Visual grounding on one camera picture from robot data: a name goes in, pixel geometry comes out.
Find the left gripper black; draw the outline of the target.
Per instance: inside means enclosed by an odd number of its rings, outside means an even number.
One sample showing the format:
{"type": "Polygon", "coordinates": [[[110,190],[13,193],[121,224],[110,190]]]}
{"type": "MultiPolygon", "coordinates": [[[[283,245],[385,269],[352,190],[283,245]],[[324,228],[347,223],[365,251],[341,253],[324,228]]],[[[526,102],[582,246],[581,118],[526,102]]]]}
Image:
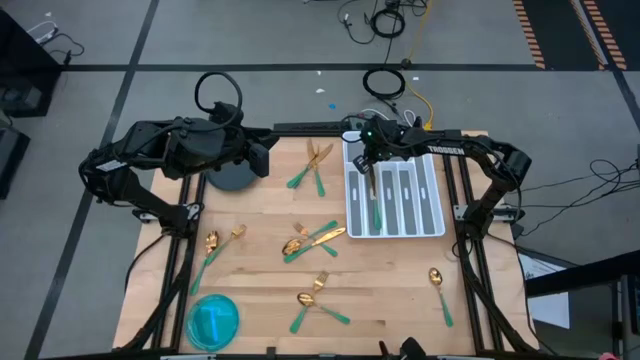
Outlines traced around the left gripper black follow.
{"type": "MultiPolygon", "coordinates": [[[[279,136],[273,132],[266,134],[263,128],[238,128],[232,142],[232,163],[240,165],[243,161],[248,161],[251,166],[260,166],[266,155],[262,140],[278,141],[279,136]]],[[[276,142],[267,142],[265,146],[271,149],[275,144],[276,142]]]]}

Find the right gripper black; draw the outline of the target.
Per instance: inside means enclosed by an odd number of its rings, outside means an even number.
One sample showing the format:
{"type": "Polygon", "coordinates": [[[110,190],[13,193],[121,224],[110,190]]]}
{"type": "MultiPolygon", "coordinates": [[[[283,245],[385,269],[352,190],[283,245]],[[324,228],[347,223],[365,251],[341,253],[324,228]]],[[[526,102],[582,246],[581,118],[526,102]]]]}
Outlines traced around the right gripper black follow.
{"type": "Polygon", "coordinates": [[[379,116],[365,119],[360,132],[360,140],[364,145],[362,157],[366,161],[366,174],[372,173],[378,180],[379,164],[369,160],[390,160],[400,156],[400,145],[397,143],[401,135],[401,126],[397,121],[384,120],[379,116]]]}

